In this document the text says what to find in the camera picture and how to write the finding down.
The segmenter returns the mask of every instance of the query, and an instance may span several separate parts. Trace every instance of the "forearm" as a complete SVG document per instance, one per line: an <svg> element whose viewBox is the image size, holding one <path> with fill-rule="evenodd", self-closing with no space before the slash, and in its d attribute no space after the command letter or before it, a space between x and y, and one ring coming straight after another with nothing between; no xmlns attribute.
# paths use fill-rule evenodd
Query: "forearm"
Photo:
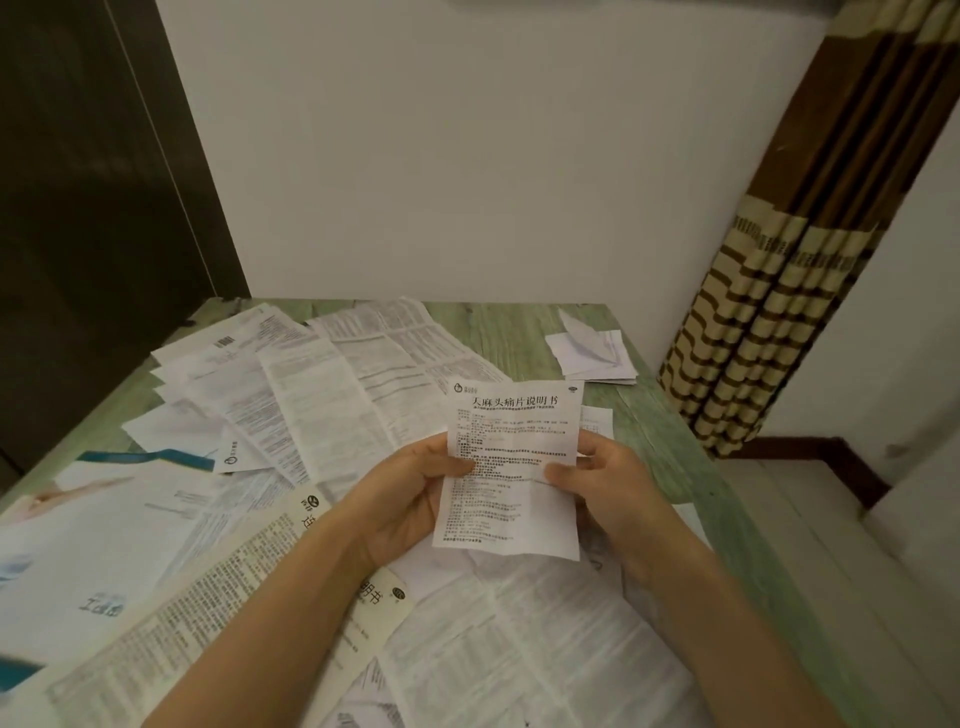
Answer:
<svg viewBox="0 0 960 728"><path fill-rule="evenodd" d="M372 566L334 508L303 535L144 723L296 725Z"/></svg>
<svg viewBox="0 0 960 728"><path fill-rule="evenodd" d="M842 726L719 559L691 538L663 550L651 588L661 628L696 676L717 725Z"/></svg>

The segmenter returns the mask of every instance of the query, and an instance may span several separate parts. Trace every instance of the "patterned curtain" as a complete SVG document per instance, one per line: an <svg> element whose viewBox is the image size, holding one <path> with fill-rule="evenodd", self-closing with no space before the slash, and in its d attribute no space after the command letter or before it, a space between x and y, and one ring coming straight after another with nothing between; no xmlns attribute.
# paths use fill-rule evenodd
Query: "patterned curtain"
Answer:
<svg viewBox="0 0 960 728"><path fill-rule="evenodd" d="M756 436L889 228L960 96L958 5L850 0L830 25L660 367L710 454Z"/></svg>

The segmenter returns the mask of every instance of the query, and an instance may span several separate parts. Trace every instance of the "green wooden tabletop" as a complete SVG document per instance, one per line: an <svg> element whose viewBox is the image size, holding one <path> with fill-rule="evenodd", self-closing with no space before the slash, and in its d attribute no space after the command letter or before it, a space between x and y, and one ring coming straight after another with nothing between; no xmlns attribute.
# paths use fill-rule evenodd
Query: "green wooden tabletop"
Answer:
<svg viewBox="0 0 960 728"><path fill-rule="evenodd" d="M221 321L259 303L273 303L294 320L353 306L354 301L210 299L193 315L194 327L178 329L170 340ZM543 340L563 331L557 306L551 304L427 303L434 319L464 344L516 380L563 378ZM610 310L598 304L562 304L598 330L620 328ZM675 503L693 501L710 543L748 596L790 643L807 672L833 701L850 726L884 725L874 698L831 646L820 623L790 580L736 495L707 458L667 401L650 369L624 337L638 374L636 386L588 384L584 404L613 410L616 439L636 450L654 478ZM159 385L144 361L86 419L77 425L4 497L0 511L18 496L43 488L85 450L140 451L120 424L161 404Z"/></svg>

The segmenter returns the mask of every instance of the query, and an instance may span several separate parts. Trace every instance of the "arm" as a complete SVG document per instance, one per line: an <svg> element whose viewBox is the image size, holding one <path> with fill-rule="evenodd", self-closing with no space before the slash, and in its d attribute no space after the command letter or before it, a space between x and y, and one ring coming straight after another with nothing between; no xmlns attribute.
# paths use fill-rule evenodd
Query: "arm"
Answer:
<svg viewBox="0 0 960 728"><path fill-rule="evenodd" d="M296 725L361 583L433 530L446 434L394 453L324 513L167 693L149 728Z"/></svg>
<svg viewBox="0 0 960 728"><path fill-rule="evenodd" d="M721 728L843 723L719 559L686 527L629 448L581 430L577 468L547 479L581 496L624 567L652 592L662 629Z"/></svg>

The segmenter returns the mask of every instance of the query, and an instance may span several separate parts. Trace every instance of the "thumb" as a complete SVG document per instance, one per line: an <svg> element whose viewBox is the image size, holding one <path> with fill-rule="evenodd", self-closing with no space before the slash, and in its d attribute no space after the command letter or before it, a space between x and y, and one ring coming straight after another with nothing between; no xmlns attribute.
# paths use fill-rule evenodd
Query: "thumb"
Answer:
<svg viewBox="0 0 960 728"><path fill-rule="evenodd" d="M426 453L417 457L417 470L426 477L461 477L472 471L475 465L472 460L452 455Z"/></svg>
<svg viewBox="0 0 960 728"><path fill-rule="evenodd" d="M591 471L560 463L547 463L543 469L543 476L553 487L583 497L587 496L592 484Z"/></svg>

